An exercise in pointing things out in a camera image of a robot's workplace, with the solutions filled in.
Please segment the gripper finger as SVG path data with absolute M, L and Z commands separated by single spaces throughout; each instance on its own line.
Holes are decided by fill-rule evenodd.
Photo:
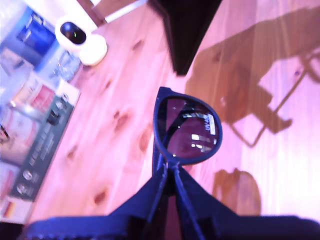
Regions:
M 126 217 L 127 240 L 163 240 L 168 198 L 163 196 L 168 180 L 168 167 L 161 166 L 142 188 L 109 214 L 112 220 Z
M 235 212 L 207 193 L 181 166 L 174 167 L 176 204 L 184 240 L 230 240 L 223 220 Z
M 220 5 L 220 0 L 150 0 L 163 19 L 173 71 L 185 76 Z

